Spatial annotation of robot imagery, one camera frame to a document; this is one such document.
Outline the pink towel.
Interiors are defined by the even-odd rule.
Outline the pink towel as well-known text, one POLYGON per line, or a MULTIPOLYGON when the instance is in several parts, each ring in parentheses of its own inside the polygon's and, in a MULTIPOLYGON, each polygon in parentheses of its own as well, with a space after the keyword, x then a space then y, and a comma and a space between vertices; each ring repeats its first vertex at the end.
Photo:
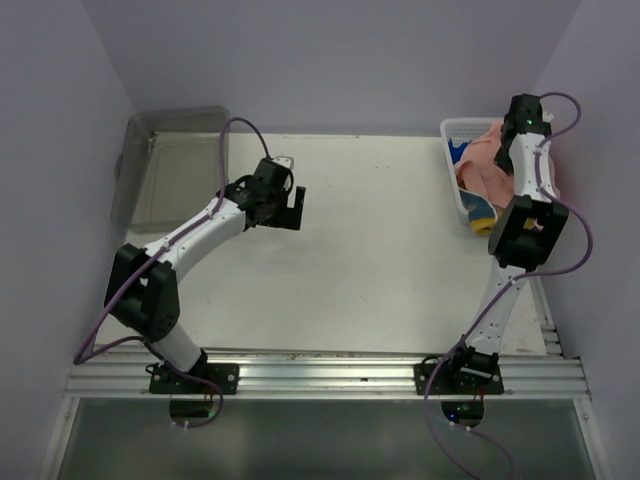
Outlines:
POLYGON ((485 197, 499 216, 516 194, 514 176, 506 175, 494 163, 503 123, 502 119, 493 121, 486 133, 469 142, 461 160, 454 165, 458 188, 485 197))

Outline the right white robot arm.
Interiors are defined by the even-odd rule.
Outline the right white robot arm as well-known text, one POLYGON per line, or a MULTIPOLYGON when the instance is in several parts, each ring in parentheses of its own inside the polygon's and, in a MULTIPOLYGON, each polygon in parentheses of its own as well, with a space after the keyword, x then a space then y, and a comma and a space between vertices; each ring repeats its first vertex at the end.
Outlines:
POLYGON ((500 212, 490 228, 493 263, 479 312, 445 369, 447 384, 457 392, 491 383, 499 375, 504 331, 522 285, 548 260, 569 218, 569 210, 553 198, 552 127, 541 100, 531 94, 511 99, 489 154, 493 171, 510 193, 483 193, 500 212))

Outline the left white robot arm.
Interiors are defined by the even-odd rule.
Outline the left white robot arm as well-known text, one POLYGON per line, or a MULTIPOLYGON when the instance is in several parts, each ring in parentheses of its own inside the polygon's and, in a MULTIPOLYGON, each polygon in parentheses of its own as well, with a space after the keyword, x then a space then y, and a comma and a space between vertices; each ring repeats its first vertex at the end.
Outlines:
POLYGON ((179 284, 214 249, 251 228, 301 228, 306 189, 294 185, 293 165, 286 156, 262 159, 171 233, 143 247, 126 244, 115 255, 106 311, 174 367, 172 379, 185 392, 201 390, 208 369, 178 323, 179 284))

